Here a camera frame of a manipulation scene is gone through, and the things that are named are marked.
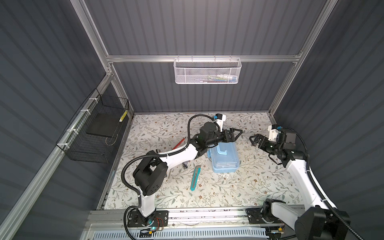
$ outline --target yellow object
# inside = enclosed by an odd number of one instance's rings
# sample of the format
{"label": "yellow object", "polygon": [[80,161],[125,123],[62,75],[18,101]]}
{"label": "yellow object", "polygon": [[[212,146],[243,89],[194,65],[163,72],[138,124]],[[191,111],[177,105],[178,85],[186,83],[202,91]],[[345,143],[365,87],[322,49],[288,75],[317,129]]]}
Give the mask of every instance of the yellow object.
{"label": "yellow object", "polygon": [[125,116],[127,116],[127,113],[128,113],[128,110],[126,110],[122,115],[121,115],[121,118],[120,118],[120,121],[119,122],[122,122],[125,118]]}

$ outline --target gray wall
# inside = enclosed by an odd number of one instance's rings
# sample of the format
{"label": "gray wall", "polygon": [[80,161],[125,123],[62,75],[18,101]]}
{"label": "gray wall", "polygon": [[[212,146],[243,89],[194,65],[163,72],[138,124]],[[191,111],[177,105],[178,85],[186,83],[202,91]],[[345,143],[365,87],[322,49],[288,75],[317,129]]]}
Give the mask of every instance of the gray wall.
{"label": "gray wall", "polygon": [[176,84],[173,63],[115,63],[135,112],[268,110],[292,63],[243,63],[238,84]]}
{"label": "gray wall", "polygon": [[[86,0],[110,55],[297,54],[324,2]],[[268,110],[290,66],[243,63],[238,84],[182,86],[172,64],[115,63],[137,113]]]}
{"label": "gray wall", "polygon": [[383,12],[384,1],[339,1],[275,114],[366,239],[384,237]]}
{"label": "gray wall", "polygon": [[[0,39],[2,222],[105,72],[69,1],[0,1]],[[77,237],[109,167],[64,159],[15,239]]]}

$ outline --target floral tablecloth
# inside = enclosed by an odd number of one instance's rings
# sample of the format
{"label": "floral tablecloth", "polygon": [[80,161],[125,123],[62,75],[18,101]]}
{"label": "floral tablecloth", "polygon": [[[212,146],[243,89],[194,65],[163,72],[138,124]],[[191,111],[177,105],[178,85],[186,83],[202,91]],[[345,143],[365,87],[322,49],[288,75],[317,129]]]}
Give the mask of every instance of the floral tablecloth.
{"label": "floral tablecloth", "polygon": [[[235,173],[214,173],[207,154],[190,161],[188,169],[177,166],[155,193],[157,208],[251,206],[261,205],[266,198],[284,200],[287,204],[302,204],[291,175],[281,165],[274,164],[265,152],[250,144],[249,137],[256,133],[268,136],[267,127],[271,122],[267,113],[226,115],[224,128],[244,131],[236,141],[239,169]],[[104,209],[125,209],[138,204],[137,194],[121,182],[122,168],[130,159],[150,150],[171,150],[187,136],[187,123],[191,116],[193,114],[135,115]],[[204,117],[193,119],[191,136],[207,121],[209,119]],[[198,164],[201,171],[197,187],[191,191],[192,174]],[[126,179],[131,185],[135,185],[132,177],[135,167],[132,165],[126,172]]]}

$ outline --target leaf pattern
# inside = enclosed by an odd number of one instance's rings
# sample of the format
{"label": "leaf pattern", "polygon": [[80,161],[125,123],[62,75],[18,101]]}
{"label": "leaf pattern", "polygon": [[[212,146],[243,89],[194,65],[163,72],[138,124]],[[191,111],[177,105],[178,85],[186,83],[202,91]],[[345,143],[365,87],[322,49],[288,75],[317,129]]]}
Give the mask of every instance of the leaf pattern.
{"label": "leaf pattern", "polygon": [[[193,114],[135,115],[129,137],[117,168],[104,209],[125,209],[137,205],[137,194],[121,182],[121,171],[132,158],[150,150],[171,150],[187,136],[187,123]],[[191,136],[198,133],[208,119],[192,120]],[[302,204],[300,193],[291,175],[281,165],[276,165],[268,155],[251,146],[249,137],[261,133],[268,136],[271,124],[267,113],[227,114],[224,128],[243,129],[243,137],[236,141],[241,161],[236,172],[217,174],[206,154],[171,170],[169,179],[155,193],[157,208],[176,207],[230,207],[262,205],[266,198],[284,200],[287,204]],[[135,186],[132,173],[139,162],[126,171],[126,180]],[[195,191],[190,190],[194,166],[201,165]]]}

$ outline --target black wire basket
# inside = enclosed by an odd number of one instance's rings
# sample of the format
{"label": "black wire basket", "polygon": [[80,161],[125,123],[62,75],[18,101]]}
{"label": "black wire basket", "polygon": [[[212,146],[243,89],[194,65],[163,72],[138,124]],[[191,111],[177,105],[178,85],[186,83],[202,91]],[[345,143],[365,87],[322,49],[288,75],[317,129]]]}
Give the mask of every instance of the black wire basket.
{"label": "black wire basket", "polygon": [[70,131],[66,142],[57,142],[75,161],[113,162],[127,127],[129,102],[126,98],[97,96]]}

